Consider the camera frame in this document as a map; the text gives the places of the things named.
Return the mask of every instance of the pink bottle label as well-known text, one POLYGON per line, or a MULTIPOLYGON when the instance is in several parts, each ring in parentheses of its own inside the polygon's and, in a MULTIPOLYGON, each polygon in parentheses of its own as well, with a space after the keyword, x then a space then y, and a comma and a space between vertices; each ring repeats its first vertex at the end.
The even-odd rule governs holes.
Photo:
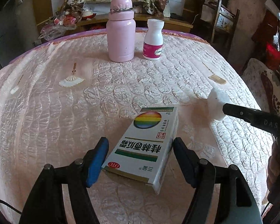
POLYGON ((159 58, 161 56, 163 45, 150 45, 144 43, 143 55, 148 58, 159 58))

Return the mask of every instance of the white foam tip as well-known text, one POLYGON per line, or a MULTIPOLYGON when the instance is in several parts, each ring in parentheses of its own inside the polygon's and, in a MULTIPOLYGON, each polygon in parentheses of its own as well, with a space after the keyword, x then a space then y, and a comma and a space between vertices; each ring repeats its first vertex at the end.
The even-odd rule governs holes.
POLYGON ((11 89, 10 93, 14 94, 18 90, 19 90, 19 86, 15 86, 13 89, 11 89))
POLYGON ((223 105, 231 104, 229 96, 222 89, 213 87, 208 95, 208 114, 211 119, 221 121, 224 119, 223 105))

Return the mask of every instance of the red logo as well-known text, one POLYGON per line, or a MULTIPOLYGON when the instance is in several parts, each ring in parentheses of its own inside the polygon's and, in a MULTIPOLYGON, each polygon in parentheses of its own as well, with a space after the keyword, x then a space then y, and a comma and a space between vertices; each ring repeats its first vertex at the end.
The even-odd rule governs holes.
POLYGON ((120 165, 113 161, 108 162, 108 166, 112 168, 120 168, 120 165))
POLYGON ((159 138, 159 139, 164 139, 164 138, 165 138, 165 135, 166 135, 165 132, 158 132, 157 138, 159 138))

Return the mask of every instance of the pink thermos bottle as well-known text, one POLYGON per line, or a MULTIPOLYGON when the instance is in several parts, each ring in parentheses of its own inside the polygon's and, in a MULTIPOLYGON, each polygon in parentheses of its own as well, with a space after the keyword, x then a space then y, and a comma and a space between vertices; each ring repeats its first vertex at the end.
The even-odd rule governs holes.
POLYGON ((107 22, 109 58, 125 62, 134 58, 136 22, 131 0, 112 0, 107 22))

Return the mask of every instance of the white supplement bottle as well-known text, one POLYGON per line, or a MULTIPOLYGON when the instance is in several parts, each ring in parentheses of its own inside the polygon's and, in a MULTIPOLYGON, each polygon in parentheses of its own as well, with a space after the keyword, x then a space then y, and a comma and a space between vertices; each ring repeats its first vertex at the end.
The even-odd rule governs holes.
POLYGON ((164 27, 164 21, 148 19, 147 26, 148 31, 143 44, 143 57, 148 60, 158 60, 163 47, 162 28, 164 27))

